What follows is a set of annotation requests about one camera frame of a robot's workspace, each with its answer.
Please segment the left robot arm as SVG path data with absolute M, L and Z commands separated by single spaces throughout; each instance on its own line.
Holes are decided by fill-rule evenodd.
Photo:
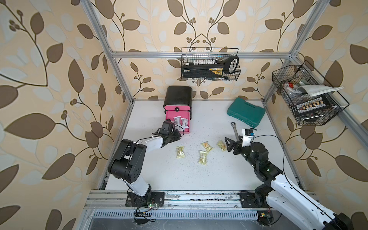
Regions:
M 123 180 L 134 195 L 145 197 L 150 185 L 140 174 L 146 153 L 179 141 L 184 134 L 185 130 L 181 125 L 167 119 L 156 132 L 147 138 L 137 141 L 123 139 L 108 165 L 108 173 L 116 179 Z

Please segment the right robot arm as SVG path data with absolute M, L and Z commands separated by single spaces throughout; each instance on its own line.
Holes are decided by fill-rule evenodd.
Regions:
M 241 155 L 253 167 L 262 182 L 256 190 L 258 205 L 266 203 L 301 230 L 352 230 L 352 220 L 344 213 L 336 214 L 292 183 L 284 171 L 268 158 L 268 150 L 260 142 L 249 146 L 225 138 L 229 152 Z

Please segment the white cookie packet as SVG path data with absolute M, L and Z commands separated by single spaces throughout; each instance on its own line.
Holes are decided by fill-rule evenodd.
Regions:
M 173 119 L 174 119 L 174 123 L 175 123 L 176 126 L 181 126 L 181 124 L 182 124 L 181 116 L 176 116 Z
M 182 125 L 181 125 L 181 127 L 184 129 L 184 130 L 186 130 L 186 129 L 189 129 L 189 125 L 188 125 L 188 123 L 189 123 L 189 120 L 187 119 L 187 118 L 181 118 L 181 121 L 182 121 Z

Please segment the yellow cookie packet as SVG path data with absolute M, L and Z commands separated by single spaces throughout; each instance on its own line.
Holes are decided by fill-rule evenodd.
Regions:
M 203 142 L 202 146 L 205 148 L 206 152 L 210 152 L 213 149 L 207 141 Z
M 200 150 L 198 163 L 202 165 L 207 165 L 207 157 L 208 157 L 208 152 Z
M 176 154 L 178 159 L 185 157 L 184 148 L 185 148 L 184 146 L 176 147 Z
M 227 146 L 223 141 L 218 141 L 217 142 L 217 146 L 222 150 L 222 151 L 226 151 L 227 150 Z

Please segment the yellow cookie packet top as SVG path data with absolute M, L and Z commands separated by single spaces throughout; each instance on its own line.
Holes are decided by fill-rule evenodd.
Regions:
M 206 152 L 210 152 L 213 149 L 207 141 L 203 142 L 202 146 L 205 148 Z

